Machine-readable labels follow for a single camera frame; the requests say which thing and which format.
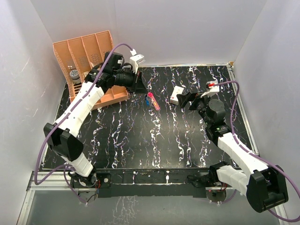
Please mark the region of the key with blue tag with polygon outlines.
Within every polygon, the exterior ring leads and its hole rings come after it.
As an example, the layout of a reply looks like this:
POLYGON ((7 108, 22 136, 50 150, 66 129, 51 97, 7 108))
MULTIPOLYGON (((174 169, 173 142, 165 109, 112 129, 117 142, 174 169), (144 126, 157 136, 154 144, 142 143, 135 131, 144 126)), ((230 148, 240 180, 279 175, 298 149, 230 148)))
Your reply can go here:
POLYGON ((151 98, 149 98, 149 97, 146 95, 145 100, 146 100, 146 105, 147 105, 147 106, 150 106, 150 105, 151 105, 151 98))

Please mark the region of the pink strap keyring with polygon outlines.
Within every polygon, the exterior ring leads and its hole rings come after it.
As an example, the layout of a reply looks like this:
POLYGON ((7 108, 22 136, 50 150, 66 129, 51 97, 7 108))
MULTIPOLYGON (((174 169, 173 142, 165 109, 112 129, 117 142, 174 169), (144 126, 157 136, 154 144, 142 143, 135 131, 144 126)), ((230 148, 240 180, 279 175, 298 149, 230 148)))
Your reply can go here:
POLYGON ((147 96, 148 96, 149 98, 151 98, 151 105, 154 106, 155 110, 159 111, 159 110, 160 110, 160 106, 159 106, 159 104, 157 103, 157 101, 156 101, 156 99, 155 99, 153 93, 149 92, 149 93, 147 94, 147 96))

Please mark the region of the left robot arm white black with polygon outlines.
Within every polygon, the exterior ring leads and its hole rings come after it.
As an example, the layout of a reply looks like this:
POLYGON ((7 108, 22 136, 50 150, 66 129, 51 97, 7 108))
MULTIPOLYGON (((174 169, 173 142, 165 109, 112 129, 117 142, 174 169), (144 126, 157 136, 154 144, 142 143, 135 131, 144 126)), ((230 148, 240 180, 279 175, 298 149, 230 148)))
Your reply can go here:
POLYGON ((125 87, 130 93, 147 93, 142 74, 138 70, 144 60, 142 54, 136 54, 125 63, 122 54, 107 52, 107 63, 101 62, 93 66, 63 115, 53 124, 47 123, 44 127, 48 147, 73 167, 73 178, 85 187, 94 186, 97 176, 94 166, 83 153, 83 143, 77 138, 80 127, 94 105, 113 86, 125 87))

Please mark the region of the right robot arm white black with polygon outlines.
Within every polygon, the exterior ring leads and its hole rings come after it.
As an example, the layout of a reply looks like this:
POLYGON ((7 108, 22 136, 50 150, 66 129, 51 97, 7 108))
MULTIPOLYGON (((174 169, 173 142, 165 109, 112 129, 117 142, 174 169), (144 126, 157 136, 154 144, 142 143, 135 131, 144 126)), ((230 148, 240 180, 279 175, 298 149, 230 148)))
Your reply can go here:
POLYGON ((247 198, 256 212, 263 212, 288 201, 285 177, 251 155, 244 144, 237 144, 231 128, 225 122, 225 105, 218 99, 202 93, 177 95, 179 107, 191 102, 189 109, 197 111, 206 124, 206 135, 218 148, 238 164, 234 169, 227 162, 210 166, 209 181, 214 186, 226 183, 247 198))

